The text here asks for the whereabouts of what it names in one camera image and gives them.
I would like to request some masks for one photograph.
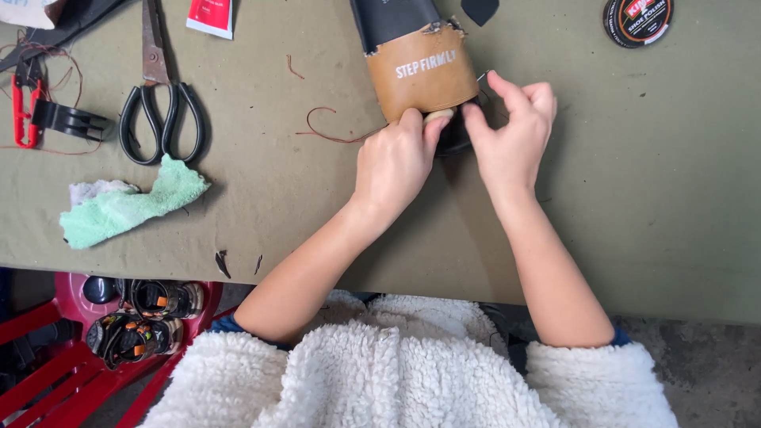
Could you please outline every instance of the red and white tube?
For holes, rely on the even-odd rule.
[[[193,0],[186,26],[233,40],[232,0]]]

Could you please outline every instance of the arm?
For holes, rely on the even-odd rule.
[[[492,130],[472,104],[463,114],[481,177],[510,240],[537,333],[553,347],[607,345],[613,326],[534,194],[557,100],[547,83],[519,88],[495,72],[488,78],[505,99],[510,123]]]
[[[253,289],[235,312],[235,321],[265,340],[293,340],[349,264],[417,196],[450,117],[424,128],[420,112],[409,109],[368,138],[359,150],[350,201]]]

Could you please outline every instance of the olive green work surface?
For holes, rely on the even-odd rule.
[[[384,123],[348,2],[241,2],[234,41],[185,28],[189,1],[162,3],[179,80],[208,114],[210,149],[193,167],[212,188],[187,213],[73,251],[58,225],[69,209],[68,184],[120,179],[149,190],[158,167],[133,164],[113,131],[92,155],[3,150],[0,265],[225,280],[214,253],[226,249],[232,280],[257,283],[351,195],[359,144],[295,135],[319,106],[336,110],[313,116],[334,136]],[[537,196],[607,310],[761,322],[759,2],[677,0],[664,38],[640,50],[607,39],[602,2],[502,2],[483,28],[459,2],[439,6],[463,22],[478,72],[552,83],[559,114]],[[142,83],[140,26],[133,2],[76,41],[80,108],[118,119]],[[14,27],[0,31],[7,42],[15,38]],[[286,55],[304,80],[288,71]],[[52,85],[68,62],[47,63]],[[54,98],[72,105],[76,81]],[[158,94],[163,114],[166,89]],[[499,123],[493,106],[487,110]],[[4,97],[0,111],[0,132],[12,145]],[[195,135],[192,117],[184,121],[187,150]],[[136,134],[152,149],[144,119]],[[45,139],[48,149],[94,147],[53,131]],[[522,303],[472,154],[436,161],[419,198],[339,287]]]

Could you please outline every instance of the green towel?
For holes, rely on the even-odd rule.
[[[164,155],[150,193],[130,188],[111,190],[62,212],[59,223],[63,238],[74,249],[90,247],[191,203],[209,186],[185,162]]]

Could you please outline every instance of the scissors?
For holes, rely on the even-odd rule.
[[[126,104],[124,104],[122,118],[119,120],[119,141],[122,143],[122,149],[128,158],[140,165],[157,164],[164,153],[169,154],[172,159],[191,162],[203,151],[206,141],[206,127],[201,107],[190,86],[182,82],[174,83],[169,77],[167,58],[164,56],[164,40],[161,37],[158,0],[143,0],[142,39],[145,84],[140,87],[135,86],[129,93]],[[152,99],[151,88],[156,85],[167,85],[169,87],[169,111],[163,126],[160,117],[156,114],[156,107]],[[190,111],[193,112],[193,118],[196,120],[196,145],[186,158],[181,158],[170,150],[174,127],[177,124],[180,95],[182,95]],[[140,158],[135,153],[135,149],[132,148],[132,140],[135,137],[130,126],[137,113],[138,101],[142,103],[143,111],[156,138],[156,152],[148,159]]]

